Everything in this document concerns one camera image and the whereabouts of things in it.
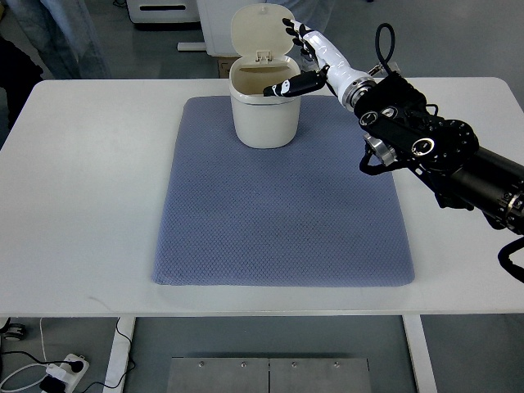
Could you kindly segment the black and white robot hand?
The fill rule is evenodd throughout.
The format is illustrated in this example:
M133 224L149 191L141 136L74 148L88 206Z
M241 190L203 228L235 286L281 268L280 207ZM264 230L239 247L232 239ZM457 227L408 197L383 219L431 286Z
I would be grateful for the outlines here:
M355 108L356 102L376 85L371 75L355 70L339 50L317 30L296 20L284 18L286 32L293 43L316 62L318 69L264 88L266 97L298 97L328 86L343 107Z

